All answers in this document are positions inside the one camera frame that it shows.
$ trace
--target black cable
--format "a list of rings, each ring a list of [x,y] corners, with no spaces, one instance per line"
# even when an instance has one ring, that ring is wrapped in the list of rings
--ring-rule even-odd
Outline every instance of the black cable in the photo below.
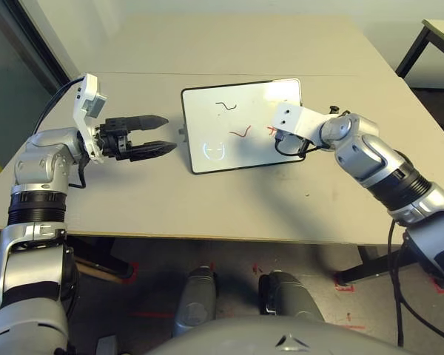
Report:
[[[306,155],[307,153],[314,152],[314,151],[316,151],[316,150],[319,150],[319,149],[322,149],[322,148],[323,148],[322,146],[316,146],[316,147],[314,147],[314,148],[307,149],[307,150],[305,150],[305,151],[298,150],[296,153],[285,153],[285,152],[282,152],[282,151],[280,150],[280,148],[278,147],[279,144],[280,144],[280,142],[281,142],[281,140],[279,140],[279,139],[275,139],[275,150],[276,150],[278,153],[280,153],[281,155],[284,155],[285,157],[300,157],[300,158],[301,158],[301,161],[303,161],[304,159],[306,159],[306,156],[305,156],[305,155]]]
[[[46,118],[47,114],[50,113],[50,111],[53,109],[53,107],[58,103],[59,99],[61,99],[64,96],[64,94],[67,92],[67,90],[75,83],[78,83],[83,80],[84,80],[84,77],[77,78],[77,79],[71,80],[70,82],[68,82],[67,84],[65,84],[59,88],[59,90],[47,102],[46,106],[43,109],[43,112],[39,115],[39,119],[36,122],[35,128],[33,130],[33,135],[35,135],[37,133],[39,126],[41,125],[43,120]]]
[[[78,185],[76,183],[70,183],[70,184],[68,184],[69,187],[75,187],[77,189],[85,189],[86,188],[86,178],[84,176],[84,168],[89,163],[89,161],[90,161],[89,155],[84,150],[83,156],[80,159],[79,165],[77,168],[77,173],[79,175],[79,180],[81,181],[81,185]]]
[[[79,270],[77,269],[77,264],[74,261],[73,267],[74,273],[74,286],[73,286],[73,295],[71,296],[71,300],[69,302],[69,307],[66,311],[66,317],[69,319],[74,312],[75,304],[77,303],[78,295],[79,295]]]
[[[77,173],[79,175],[79,180],[81,181],[81,185],[77,185],[75,183],[68,184],[69,187],[75,187],[77,189],[85,189],[86,188],[86,178],[84,176],[84,168],[90,162],[89,155],[87,154],[84,139],[82,139],[82,135],[80,132],[77,134],[79,150],[82,152],[82,158],[79,161]]]
[[[444,339],[444,332],[441,331],[439,328],[436,328],[434,325],[432,325],[430,322],[428,322],[427,320],[425,320],[424,318],[422,318],[410,305],[409,303],[406,301],[405,297],[403,296],[403,294],[401,293],[401,282],[400,282],[400,258],[401,258],[401,254],[403,253],[403,251],[406,249],[406,244],[403,243],[401,245],[401,249],[398,252],[398,256],[397,256],[397,260],[396,263],[394,265],[394,282],[396,284],[397,290],[398,290],[398,294],[400,297],[400,301],[401,303],[405,306],[405,308],[409,311],[409,313],[411,313],[414,318],[416,318],[417,320],[419,320],[422,324],[424,324],[427,328],[429,328],[430,330],[432,330],[434,333],[436,333],[437,335],[439,335],[440,337],[442,337]]]
[[[419,320],[422,324],[424,324],[427,328],[432,330],[434,333],[439,335],[444,339],[444,332],[439,328],[436,328],[430,322],[422,318],[406,301],[405,297],[401,292],[401,282],[400,282],[400,259],[403,252],[406,250],[406,243],[401,245],[400,250],[398,251],[398,255],[394,261],[391,256],[391,240],[393,238],[393,230],[394,230],[394,220],[391,222],[390,231],[388,233],[388,271],[390,273],[391,282],[393,283],[393,291],[394,291],[394,300],[397,306],[397,326],[398,326],[398,346],[403,346],[403,318],[401,314],[401,304],[405,306],[405,308],[411,313],[414,318]]]
[[[275,140],[275,150],[280,153],[281,155],[284,155],[285,157],[297,157],[299,154],[298,153],[285,153],[280,151],[280,149],[278,148],[278,146],[280,145],[280,140]]]
[[[393,295],[394,295],[394,305],[397,312],[397,345],[402,347],[404,343],[404,335],[403,335],[403,315],[401,313],[401,299],[399,290],[397,287],[397,283],[395,282],[394,268],[393,268],[393,259],[391,255],[391,241],[393,240],[393,231],[394,231],[394,220],[391,221],[390,230],[388,232],[388,243],[387,243],[387,260],[388,260],[388,272],[390,273],[391,284],[393,285]]]

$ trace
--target white mounting bracket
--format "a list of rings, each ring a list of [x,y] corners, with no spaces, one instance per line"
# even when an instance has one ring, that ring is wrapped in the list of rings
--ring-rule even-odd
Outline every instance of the white mounting bracket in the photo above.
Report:
[[[286,102],[279,103],[273,118],[273,127],[310,140],[315,146],[322,146],[320,129],[323,124],[338,114],[324,115],[303,106]]]
[[[84,140],[87,154],[94,163],[103,163],[104,159],[95,139],[95,127],[92,125],[92,120],[97,118],[106,100],[107,97],[98,92],[97,77],[86,74],[75,95],[73,118]]]

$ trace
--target white wall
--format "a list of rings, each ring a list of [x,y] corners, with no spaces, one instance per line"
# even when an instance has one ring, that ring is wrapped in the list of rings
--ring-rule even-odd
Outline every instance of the white wall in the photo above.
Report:
[[[128,16],[151,12],[344,14],[394,69],[421,31],[421,21],[444,19],[444,0],[126,0],[123,4]],[[406,81],[412,87],[444,88],[444,55],[429,44]]]
[[[113,0],[21,0],[21,4],[71,77],[120,30],[125,9]]]
[[[345,14],[396,68],[424,18],[444,19],[444,0],[21,0],[72,76],[90,54],[139,13]],[[444,55],[429,45],[406,77],[413,87],[444,87]]]

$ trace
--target table leg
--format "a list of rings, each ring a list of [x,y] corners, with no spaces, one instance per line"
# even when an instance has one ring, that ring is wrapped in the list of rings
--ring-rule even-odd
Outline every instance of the table leg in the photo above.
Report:
[[[133,267],[110,254],[113,239],[115,238],[101,237],[96,245],[92,246],[76,237],[67,236],[67,245],[74,249],[74,255],[80,263],[86,263],[122,279],[127,279],[132,276]]]
[[[434,46],[436,46],[438,50],[444,53],[444,40],[440,38],[436,33],[429,31],[426,39]]]
[[[418,37],[416,37],[413,45],[406,53],[405,58],[403,58],[400,65],[396,69],[396,73],[399,77],[404,78],[416,60],[420,57],[421,53],[426,48],[426,45],[429,43],[427,37],[430,32],[431,31],[428,28],[423,27]]]
[[[395,260],[399,251],[391,253],[392,259]],[[400,259],[400,267],[407,266],[417,262],[416,257],[408,249],[406,249]],[[339,271],[334,275],[335,280],[339,285],[347,285],[355,283],[359,280],[369,277],[378,277],[381,274],[388,272],[388,257],[377,257],[373,260],[363,259],[363,263],[354,268],[349,268],[344,271]]]

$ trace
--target red x mark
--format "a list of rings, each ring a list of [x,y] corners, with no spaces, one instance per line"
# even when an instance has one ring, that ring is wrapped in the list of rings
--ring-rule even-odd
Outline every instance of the red x mark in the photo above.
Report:
[[[270,129],[271,130],[271,132],[269,133],[269,135],[274,135],[275,133],[276,133],[276,128],[274,128],[274,127],[267,127],[267,129]]]

